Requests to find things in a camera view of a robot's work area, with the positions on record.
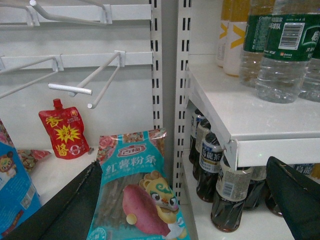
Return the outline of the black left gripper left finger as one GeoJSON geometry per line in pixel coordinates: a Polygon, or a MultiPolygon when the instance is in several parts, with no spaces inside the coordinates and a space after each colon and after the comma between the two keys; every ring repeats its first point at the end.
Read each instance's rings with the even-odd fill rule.
{"type": "Polygon", "coordinates": [[[102,168],[95,161],[5,240],[85,240],[98,201],[102,168]]]}

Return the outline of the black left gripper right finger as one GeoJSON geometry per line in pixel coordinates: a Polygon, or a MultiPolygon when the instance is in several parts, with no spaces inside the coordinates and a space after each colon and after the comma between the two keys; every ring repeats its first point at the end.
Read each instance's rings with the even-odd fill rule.
{"type": "Polygon", "coordinates": [[[274,156],[266,163],[266,181],[295,240],[320,238],[320,184],[274,156]]]}

